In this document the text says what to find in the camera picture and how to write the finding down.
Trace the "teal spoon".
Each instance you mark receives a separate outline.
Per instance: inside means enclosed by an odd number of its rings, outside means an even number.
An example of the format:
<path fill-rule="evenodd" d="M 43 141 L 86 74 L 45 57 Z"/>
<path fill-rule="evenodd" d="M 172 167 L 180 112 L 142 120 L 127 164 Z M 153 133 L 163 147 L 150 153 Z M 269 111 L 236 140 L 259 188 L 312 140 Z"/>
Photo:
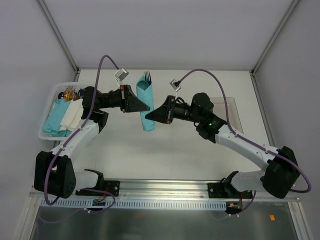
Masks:
<path fill-rule="evenodd" d="M 137 88 L 145 91 L 149 87 L 149 83 L 145 80 L 141 80 L 136 84 Z"/>

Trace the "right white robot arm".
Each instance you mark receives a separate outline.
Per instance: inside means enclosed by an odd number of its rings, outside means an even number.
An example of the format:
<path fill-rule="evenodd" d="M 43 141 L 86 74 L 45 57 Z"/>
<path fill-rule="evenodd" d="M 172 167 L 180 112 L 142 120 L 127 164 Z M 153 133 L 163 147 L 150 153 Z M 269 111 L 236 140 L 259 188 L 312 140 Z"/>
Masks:
<path fill-rule="evenodd" d="M 171 124 L 174 119 L 192 122 L 203 139 L 227 147 L 257 165 L 257 171 L 233 171 L 224 180 L 223 190 L 228 197 L 235 198 L 244 191 L 264 191 L 284 199 L 300 176 L 294 167 L 297 161 L 293 151 L 285 146 L 281 149 L 263 146 L 246 138 L 230 129 L 228 122 L 215 115 L 213 109 L 214 104 L 204 92 L 195 94 L 191 104 L 169 95 L 145 117 L 162 124 Z"/>

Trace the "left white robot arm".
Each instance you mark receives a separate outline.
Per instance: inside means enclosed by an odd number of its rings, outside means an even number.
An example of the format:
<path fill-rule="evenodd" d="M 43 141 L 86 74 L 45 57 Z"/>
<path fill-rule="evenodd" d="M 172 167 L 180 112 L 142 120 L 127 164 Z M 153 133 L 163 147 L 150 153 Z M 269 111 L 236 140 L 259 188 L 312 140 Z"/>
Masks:
<path fill-rule="evenodd" d="M 93 86 L 82 91 L 80 125 L 66 140 L 49 152 L 36 156 L 33 187 L 35 190 L 67 199 L 77 195 L 104 195 L 108 189 L 102 172 L 84 169 L 76 172 L 74 162 L 80 151 L 106 126 L 107 108 L 119 108 L 123 113 L 144 112 L 150 107 L 133 93 L 130 85 L 102 93 Z"/>

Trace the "white napkin in basket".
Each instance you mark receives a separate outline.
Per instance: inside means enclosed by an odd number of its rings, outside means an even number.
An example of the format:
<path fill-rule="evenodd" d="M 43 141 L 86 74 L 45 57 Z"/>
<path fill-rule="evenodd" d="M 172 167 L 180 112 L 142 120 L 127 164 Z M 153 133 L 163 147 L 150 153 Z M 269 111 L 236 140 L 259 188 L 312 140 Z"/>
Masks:
<path fill-rule="evenodd" d="M 73 131 L 79 124 L 83 115 L 83 100 L 71 100 L 60 122 L 60 131 Z"/>

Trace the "clear plastic container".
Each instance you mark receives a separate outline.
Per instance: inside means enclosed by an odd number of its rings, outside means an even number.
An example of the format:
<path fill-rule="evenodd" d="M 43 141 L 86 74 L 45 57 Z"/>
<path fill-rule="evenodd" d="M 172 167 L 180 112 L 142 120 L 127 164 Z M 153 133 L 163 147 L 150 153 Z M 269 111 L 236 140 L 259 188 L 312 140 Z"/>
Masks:
<path fill-rule="evenodd" d="M 210 101 L 213 103 L 213 113 L 219 118 L 227 121 L 226 106 L 223 97 L 211 97 Z M 227 110 L 230 125 L 237 131 L 243 132 L 241 120 L 239 117 L 236 101 L 233 97 L 227 97 Z"/>

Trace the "gold utensil in basket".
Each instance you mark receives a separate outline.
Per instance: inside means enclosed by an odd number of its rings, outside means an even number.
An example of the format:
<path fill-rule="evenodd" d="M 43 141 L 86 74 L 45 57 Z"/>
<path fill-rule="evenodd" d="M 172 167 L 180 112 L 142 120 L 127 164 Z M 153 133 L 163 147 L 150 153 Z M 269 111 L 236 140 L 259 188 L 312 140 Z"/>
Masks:
<path fill-rule="evenodd" d="M 63 92 L 58 94 L 58 99 L 63 99 L 65 102 L 71 101 L 75 96 L 75 91 L 72 86 L 68 86 Z"/>

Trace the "white plastic basket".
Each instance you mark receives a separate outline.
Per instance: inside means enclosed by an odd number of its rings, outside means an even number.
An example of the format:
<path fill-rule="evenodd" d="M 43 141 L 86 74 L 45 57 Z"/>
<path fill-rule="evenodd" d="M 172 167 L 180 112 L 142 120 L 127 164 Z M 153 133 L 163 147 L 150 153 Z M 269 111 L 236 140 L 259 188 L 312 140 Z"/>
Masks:
<path fill-rule="evenodd" d="M 62 108 L 64 109 L 63 113 L 66 112 L 67 108 L 64 107 L 69 105 L 68 103 L 64 104 L 64 100 L 58 100 L 58 95 L 61 92 L 66 90 L 78 92 L 80 89 L 84 89 L 87 85 L 79 82 L 64 82 L 59 83 L 52 88 L 49 97 L 47 98 L 47 104 L 42 114 L 42 120 L 40 128 L 38 130 L 38 137 L 41 140 L 48 141 L 63 141 L 67 137 L 62 133 L 58 133 L 58 120 L 61 122 L 63 115 L 59 111 L 57 114 L 51 114 L 53 109 L 59 108 L 59 103 L 62 103 Z"/>

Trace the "stacked blue napkins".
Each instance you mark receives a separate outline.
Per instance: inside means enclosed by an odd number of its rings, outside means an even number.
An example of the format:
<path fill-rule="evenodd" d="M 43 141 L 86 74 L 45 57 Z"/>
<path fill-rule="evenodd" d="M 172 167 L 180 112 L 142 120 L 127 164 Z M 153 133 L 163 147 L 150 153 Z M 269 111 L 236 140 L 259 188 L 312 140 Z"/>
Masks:
<path fill-rule="evenodd" d="M 66 102 L 63 99 L 57 99 L 54 102 L 53 108 L 42 127 L 42 130 L 52 137 L 67 137 L 71 131 L 60 131 L 60 123 L 65 115 L 65 112 L 70 104 L 70 101 Z"/>

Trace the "aluminium rail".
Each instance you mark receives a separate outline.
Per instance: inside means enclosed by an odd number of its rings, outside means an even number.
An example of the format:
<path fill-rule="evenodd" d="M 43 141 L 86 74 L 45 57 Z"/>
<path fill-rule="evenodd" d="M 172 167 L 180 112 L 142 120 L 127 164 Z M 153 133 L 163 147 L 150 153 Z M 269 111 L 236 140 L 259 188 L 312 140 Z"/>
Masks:
<path fill-rule="evenodd" d="M 120 181 L 117 199 L 129 200 L 186 200 L 186 201 L 227 201 L 227 198 L 209 198 L 208 180 L 155 180 L 155 179 L 110 179 Z M 298 193 L 290 192 L 279 199 L 267 192 L 255 195 L 257 202 L 300 202 Z"/>

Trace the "left black mount plate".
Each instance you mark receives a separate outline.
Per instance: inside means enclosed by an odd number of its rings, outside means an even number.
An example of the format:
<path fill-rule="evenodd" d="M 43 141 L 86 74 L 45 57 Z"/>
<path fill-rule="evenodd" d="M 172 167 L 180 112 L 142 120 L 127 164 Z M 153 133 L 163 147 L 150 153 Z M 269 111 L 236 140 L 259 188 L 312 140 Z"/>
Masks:
<path fill-rule="evenodd" d="M 95 187 L 76 190 L 75 194 L 77 196 L 102 197 L 105 194 L 104 192 L 108 192 L 112 194 L 114 197 L 118 197 L 119 190 L 120 190 L 120 181 L 101 179 L 101 180 L 98 180 Z"/>

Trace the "black mount plate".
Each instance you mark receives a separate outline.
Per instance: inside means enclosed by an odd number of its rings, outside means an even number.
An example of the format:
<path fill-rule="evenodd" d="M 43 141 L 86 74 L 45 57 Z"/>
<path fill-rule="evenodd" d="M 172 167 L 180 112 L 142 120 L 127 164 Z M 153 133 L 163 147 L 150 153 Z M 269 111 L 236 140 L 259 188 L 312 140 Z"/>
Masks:
<path fill-rule="evenodd" d="M 77 196 L 102 197 L 105 194 L 104 192 L 108 192 L 112 194 L 114 197 L 118 197 L 119 190 L 120 190 L 120 181 L 101 179 L 101 180 L 98 180 L 95 187 L 76 190 L 75 194 Z"/>
<path fill-rule="evenodd" d="M 252 191 L 238 191 L 230 183 L 209 182 L 207 184 L 208 197 L 210 199 L 251 199 Z"/>

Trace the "right black mount plate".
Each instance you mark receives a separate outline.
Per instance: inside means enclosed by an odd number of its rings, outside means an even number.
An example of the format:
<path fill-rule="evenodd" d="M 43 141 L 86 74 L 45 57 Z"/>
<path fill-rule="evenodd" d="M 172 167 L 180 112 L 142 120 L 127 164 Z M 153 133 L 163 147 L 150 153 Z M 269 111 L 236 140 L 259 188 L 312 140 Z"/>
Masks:
<path fill-rule="evenodd" d="M 252 191 L 238 191 L 230 183 L 209 182 L 207 184 L 208 197 L 210 199 L 251 199 Z"/>

